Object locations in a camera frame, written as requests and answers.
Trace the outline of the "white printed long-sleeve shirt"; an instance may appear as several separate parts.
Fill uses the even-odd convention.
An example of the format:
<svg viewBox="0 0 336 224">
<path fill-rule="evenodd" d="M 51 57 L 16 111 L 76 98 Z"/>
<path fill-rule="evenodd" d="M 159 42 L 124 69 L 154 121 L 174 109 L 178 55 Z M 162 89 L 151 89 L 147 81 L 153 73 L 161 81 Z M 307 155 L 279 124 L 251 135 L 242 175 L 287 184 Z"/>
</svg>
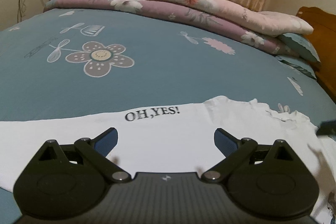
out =
<svg viewBox="0 0 336 224">
<path fill-rule="evenodd" d="M 203 103 L 145 107 L 119 113 L 25 122 L 1 122 L 1 187 L 11 191 L 33 155 L 49 139 L 60 144 L 95 138 L 106 129 L 118 131 L 109 160 L 136 172 L 192 172 L 221 161 L 214 132 L 222 128 L 234 137 L 260 144 L 284 139 L 316 178 L 320 194 L 312 216 L 319 223 L 335 221 L 335 141 L 316 136 L 309 117 L 288 106 L 272 110 L 257 100 L 238 102 L 218 96 Z"/>
</svg>

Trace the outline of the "wooden headboard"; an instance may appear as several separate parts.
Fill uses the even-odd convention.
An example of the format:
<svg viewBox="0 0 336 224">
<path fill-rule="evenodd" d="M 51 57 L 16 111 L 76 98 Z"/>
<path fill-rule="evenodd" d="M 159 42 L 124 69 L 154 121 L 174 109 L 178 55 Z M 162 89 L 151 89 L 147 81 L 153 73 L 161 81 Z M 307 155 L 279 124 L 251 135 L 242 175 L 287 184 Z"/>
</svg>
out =
<svg viewBox="0 0 336 224">
<path fill-rule="evenodd" d="M 318 83 L 335 101 L 335 24 L 336 16 L 317 7 L 301 7 L 297 16 L 308 22 L 314 31 L 307 38 L 315 47 L 320 63 L 313 69 Z"/>
</svg>

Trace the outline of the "lower teal pillow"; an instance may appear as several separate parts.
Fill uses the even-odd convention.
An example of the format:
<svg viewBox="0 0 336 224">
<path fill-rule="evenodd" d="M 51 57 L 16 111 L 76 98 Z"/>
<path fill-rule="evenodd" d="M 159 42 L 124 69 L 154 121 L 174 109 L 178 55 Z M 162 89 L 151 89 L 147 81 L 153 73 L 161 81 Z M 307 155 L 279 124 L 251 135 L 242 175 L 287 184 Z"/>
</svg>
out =
<svg viewBox="0 0 336 224">
<path fill-rule="evenodd" d="M 317 79 L 313 68 L 303 59 L 293 56 L 286 56 L 286 55 L 277 55 L 276 59 L 281 63 L 289 65 L 290 67 L 296 69 L 297 71 L 301 72 L 302 74 L 312 78 Z"/>
</svg>

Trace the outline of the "purple floral folded quilt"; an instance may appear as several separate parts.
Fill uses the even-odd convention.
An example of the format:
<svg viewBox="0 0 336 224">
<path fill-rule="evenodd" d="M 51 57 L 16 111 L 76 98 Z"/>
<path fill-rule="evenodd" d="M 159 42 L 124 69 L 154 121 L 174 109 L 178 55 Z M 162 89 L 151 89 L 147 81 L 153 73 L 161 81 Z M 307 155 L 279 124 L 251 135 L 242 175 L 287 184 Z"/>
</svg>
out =
<svg viewBox="0 0 336 224">
<path fill-rule="evenodd" d="M 271 55 L 299 57 L 277 38 L 259 34 L 230 20 L 169 2 L 151 0 L 50 0 L 44 11 L 52 9 L 96 9 L 128 12 L 153 19 L 197 27 L 257 48 Z"/>
</svg>

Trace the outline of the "teal floral bed sheet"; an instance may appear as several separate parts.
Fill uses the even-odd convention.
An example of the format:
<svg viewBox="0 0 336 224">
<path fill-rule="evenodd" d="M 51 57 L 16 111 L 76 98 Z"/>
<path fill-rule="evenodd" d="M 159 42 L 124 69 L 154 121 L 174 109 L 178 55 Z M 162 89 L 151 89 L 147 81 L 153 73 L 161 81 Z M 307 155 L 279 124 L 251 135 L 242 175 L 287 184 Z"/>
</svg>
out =
<svg viewBox="0 0 336 224">
<path fill-rule="evenodd" d="M 309 117 L 316 130 L 335 118 L 335 103 L 316 80 L 197 27 L 119 11 L 53 9 L 1 32 L 1 122 L 179 106 L 218 96 L 257 100 L 272 110 L 288 106 Z M 68 219 L 23 215 L 14 187 L 3 189 L 9 199 L 1 216 L 15 208 L 13 223 L 319 223 L 313 211 L 299 219 L 254 217 L 220 184 L 201 179 L 208 169 L 129 173 L 129 182 L 110 185 L 96 206 Z"/>
</svg>

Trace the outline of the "pink floral folded quilt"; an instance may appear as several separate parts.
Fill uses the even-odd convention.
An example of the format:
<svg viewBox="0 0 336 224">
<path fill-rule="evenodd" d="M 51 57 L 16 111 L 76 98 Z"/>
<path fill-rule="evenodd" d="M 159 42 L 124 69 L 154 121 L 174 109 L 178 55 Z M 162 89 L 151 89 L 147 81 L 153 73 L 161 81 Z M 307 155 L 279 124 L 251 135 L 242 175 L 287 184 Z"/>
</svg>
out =
<svg viewBox="0 0 336 224">
<path fill-rule="evenodd" d="M 223 18 L 269 36 L 284 33 L 309 35 L 313 27 L 301 18 L 279 12 L 251 11 L 228 0 L 153 0 L 183 5 Z"/>
</svg>

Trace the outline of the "teal pillow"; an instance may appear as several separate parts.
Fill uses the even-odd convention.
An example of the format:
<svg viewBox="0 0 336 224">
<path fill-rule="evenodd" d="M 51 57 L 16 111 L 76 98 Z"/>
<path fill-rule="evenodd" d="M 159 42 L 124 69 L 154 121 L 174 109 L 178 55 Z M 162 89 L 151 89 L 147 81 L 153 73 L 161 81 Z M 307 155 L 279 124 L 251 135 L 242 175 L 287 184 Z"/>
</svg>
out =
<svg viewBox="0 0 336 224">
<path fill-rule="evenodd" d="M 306 61 L 311 63 L 320 63 L 318 53 L 313 44 L 300 34 L 285 33 L 277 37 L 285 43 L 290 49 L 298 53 Z"/>
<path fill-rule="evenodd" d="M 286 56 L 286 55 L 277 55 L 276 59 L 281 63 L 289 65 L 290 67 L 296 69 L 297 71 L 301 72 L 302 74 L 312 78 L 317 79 L 313 68 L 303 59 L 293 56 Z"/>
</svg>

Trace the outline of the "upper teal pillow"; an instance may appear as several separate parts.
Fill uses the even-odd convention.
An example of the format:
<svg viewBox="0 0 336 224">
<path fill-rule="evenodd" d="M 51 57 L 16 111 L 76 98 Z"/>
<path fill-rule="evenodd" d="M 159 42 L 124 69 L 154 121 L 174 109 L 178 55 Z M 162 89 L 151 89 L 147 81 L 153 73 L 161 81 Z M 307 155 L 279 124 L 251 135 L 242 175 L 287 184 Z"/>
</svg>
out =
<svg viewBox="0 0 336 224">
<path fill-rule="evenodd" d="M 285 43 L 290 49 L 298 53 L 306 61 L 311 63 L 320 63 L 318 53 L 313 44 L 300 34 L 285 33 L 277 37 Z"/>
</svg>

